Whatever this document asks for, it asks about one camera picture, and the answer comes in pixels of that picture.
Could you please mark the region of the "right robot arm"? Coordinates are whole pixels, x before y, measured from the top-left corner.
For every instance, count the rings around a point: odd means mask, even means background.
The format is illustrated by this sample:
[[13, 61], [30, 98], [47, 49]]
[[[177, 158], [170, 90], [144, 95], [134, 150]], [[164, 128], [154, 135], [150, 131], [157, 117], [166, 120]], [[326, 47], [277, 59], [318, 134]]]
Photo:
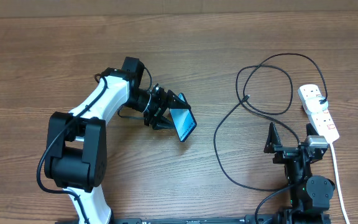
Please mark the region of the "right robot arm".
[[272, 215], [269, 223], [330, 223], [324, 212], [330, 208], [335, 183], [320, 175], [313, 175], [311, 164], [320, 161], [329, 144], [318, 136], [312, 125], [306, 125], [307, 137], [296, 147], [285, 147], [274, 123], [270, 123], [264, 153], [273, 154], [274, 164], [283, 164], [288, 185], [272, 193], [272, 198], [289, 191], [289, 207], [282, 207]]

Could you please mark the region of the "blue Samsung Galaxy smartphone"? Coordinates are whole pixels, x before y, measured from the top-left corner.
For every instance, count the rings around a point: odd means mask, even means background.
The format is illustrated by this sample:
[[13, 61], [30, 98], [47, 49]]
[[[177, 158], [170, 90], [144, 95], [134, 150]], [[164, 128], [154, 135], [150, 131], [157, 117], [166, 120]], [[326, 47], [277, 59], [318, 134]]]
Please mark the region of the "blue Samsung Galaxy smartphone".
[[175, 125], [180, 142], [185, 142], [197, 126], [197, 122], [192, 111], [189, 108], [170, 108], [170, 115]]

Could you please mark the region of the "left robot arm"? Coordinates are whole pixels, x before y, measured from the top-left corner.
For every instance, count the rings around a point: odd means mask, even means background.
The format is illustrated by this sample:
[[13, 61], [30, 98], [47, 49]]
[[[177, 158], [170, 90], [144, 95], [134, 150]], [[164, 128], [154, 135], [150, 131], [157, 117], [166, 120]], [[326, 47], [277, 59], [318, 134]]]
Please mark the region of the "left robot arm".
[[37, 184], [50, 194], [67, 194], [79, 218], [77, 223], [114, 223], [101, 183], [107, 168], [106, 127], [126, 106], [142, 114], [154, 130], [175, 129], [181, 142], [197, 122], [184, 94], [158, 85], [141, 89], [146, 66], [126, 57], [122, 68], [95, 75], [98, 86], [76, 108], [55, 112], [48, 123], [46, 149], [37, 166]]

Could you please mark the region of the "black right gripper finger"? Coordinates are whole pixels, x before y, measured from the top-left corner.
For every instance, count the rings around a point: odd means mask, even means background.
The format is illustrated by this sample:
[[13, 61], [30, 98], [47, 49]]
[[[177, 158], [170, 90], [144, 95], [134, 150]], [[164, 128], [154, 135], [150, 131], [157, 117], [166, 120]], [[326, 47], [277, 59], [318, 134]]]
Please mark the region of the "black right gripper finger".
[[264, 147], [264, 153], [274, 153], [276, 147], [282, 147], [281, 139], [278, 135], [276, 125], [269, 124], [268, 137]]
[[306, 135], [307, 136], [319, 136], [318, 132], [315, 130], [311, 123], [306, 125]]

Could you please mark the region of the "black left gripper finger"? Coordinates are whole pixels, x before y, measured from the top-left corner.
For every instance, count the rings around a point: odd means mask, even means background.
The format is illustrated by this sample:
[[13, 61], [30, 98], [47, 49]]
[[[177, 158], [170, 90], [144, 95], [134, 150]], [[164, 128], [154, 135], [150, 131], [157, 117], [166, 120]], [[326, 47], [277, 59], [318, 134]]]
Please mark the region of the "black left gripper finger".
[[164, 116], [154, 117], [151, 125], [154, 130], [175, 129], [174, 123]]
[[186, 101], [181, 100], [171, 90], [167, 91], [167, 107], [170, 109], [191, 109], [191, 106]]

